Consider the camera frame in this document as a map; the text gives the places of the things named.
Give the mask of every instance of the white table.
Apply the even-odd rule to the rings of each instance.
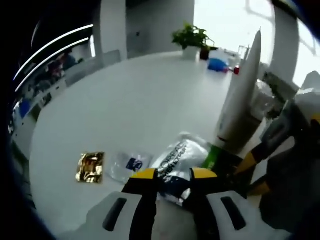
[[[33,199],[49,229],[77,229],[92,207],[122,189],[106,175],[102,184],[77,183],[81,153],[157,157],[182,131],[212,142],[231,78],[174,52],[124,61],[66,89],[41,111],[31,147]]]

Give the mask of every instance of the ceiling light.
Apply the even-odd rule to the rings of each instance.
[[[93,24],[90,24],[90,25],[87,25],[87,26],[83,26],[83,27],[80,27],[78,29],[75,29],[75,30],[72,30],[70,32],[67,32],[59,37],[57,37],[56,39],[52,40],[51,42],[47,43],[46,45],[44,45],[42,48],[40,48],[38,51],[35,52],[35,54],[33,54],[18,70],[18,72],[15,74],[13,80],[16,79],[16,77],[18,76],[18,74],[23,70],[23,68],[31,62],[32,59],[35,58],[35,56],[37,56],[40,52],[42,52],[44,49],[46,49],[47,47],[49,47],[51,44],[54,44],[55,42],[59,41],[60,39],[63,39],[64,37],[66,36],[69,36],[70,34],[74,34],[76,32],[79,32],[81,30],[84,30],[84,29],[88,29],[88,28],[92,28],[94,25]]]
[[[63,52],[64,50],[71,48],[77,44],[80,44],[82,42],[88,41],[89,38],[84,38],[82,40],[76,41],[68,46],[65,46],[64,48],[61,48],[59,51],[56,51],[54,54],[48,56],[45,60],[43,60],[42,62],[40,62],[34,69],[32,69],[31,72],[29,72],[29,74],[22,80],[22,82],[19,84],[19,86],[16,88],[15,92],[17,92],[19,90],[19,88],[22,86],[22,84],[24,84],[24,82],[31,76],[31,74],[33,74],[38,68],[40,68],[43,64],[45,64],[49,59],[51,59],[52,57],[54,57],[55,55],[58,55],[59,53]]]

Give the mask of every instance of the green plant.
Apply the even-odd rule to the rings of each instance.
[[[189,23],[184,23],[184,28],[172,33],[172,43],[185,50],[187,47],[206,48],[207,41],[211,40],[206,35],[206,30],[200,29]]]

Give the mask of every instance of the clear plastic bag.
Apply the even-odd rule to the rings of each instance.
[[[106,173],[113,179],[126,183],[135,173],[145,170],[153,156],[144,152],[119,152],[106,163]]]

